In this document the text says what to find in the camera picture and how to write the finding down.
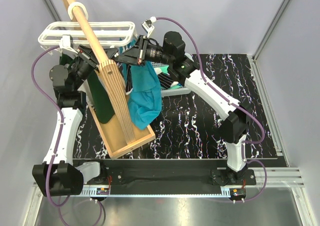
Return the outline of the black white striped sock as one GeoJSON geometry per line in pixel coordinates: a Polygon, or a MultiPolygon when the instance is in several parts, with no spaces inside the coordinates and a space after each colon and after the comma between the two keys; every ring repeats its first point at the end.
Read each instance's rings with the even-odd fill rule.
{"type": "Polygon", "coordinates": [[[126,66],[126,85],[125,85],[125,93],[129,95],[133,90],[133,81],[132,81],[132,73],[131,73],[131,65],[126,66]]]}

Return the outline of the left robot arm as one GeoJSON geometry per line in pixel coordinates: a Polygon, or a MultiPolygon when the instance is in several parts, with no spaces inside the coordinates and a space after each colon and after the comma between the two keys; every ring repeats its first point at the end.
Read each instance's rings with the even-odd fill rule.
{"type": "Polygon", "coordinates": [[[105,87],[98,78],[98,60],[90,47],[79,45],[75,57],[62,54],[49,71],[57,109],[57,121],[49,150],[32,176],[47,198],[79,195],[85,183],[103,184],[108,172],[97,161],[73,165],[73,148],[78,128],[92,106],[99,123],[108,123],[115,112],[105,87]]]}

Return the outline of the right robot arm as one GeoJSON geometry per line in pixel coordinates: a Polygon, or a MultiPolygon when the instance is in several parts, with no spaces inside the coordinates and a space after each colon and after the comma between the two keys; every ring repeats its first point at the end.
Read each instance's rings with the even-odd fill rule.
{"type": "Polygon", "coordinates": [[[146,62],[168,65],[168,74],[175,82],[191,90],[209,104],[222,119],[220,137],[227,148],[228,181],[239,184],[245,178],[243,144],[247,137],[250,117],[248,106],[225,93],[201,72],[201,63],[185,55],[186,44],[179,32],[169,31],[162,45],[139,35],[136,43],[115,57],[116,62],[144,66],[146,62]]]}

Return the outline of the white plastic clip hanger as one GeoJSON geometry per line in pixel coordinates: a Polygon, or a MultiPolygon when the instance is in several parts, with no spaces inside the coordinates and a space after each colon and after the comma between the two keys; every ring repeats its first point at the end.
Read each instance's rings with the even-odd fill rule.
{"type": "Polygon", "coordinates": [[[67,8],[71,21],[50,23],[37,41],[43,49],[53,46],[84,45],[99,43],[101,47],[121,48],[138,38],[136,25],[131,21],[88,21],[86,7],[73,2],[67,8]]]}

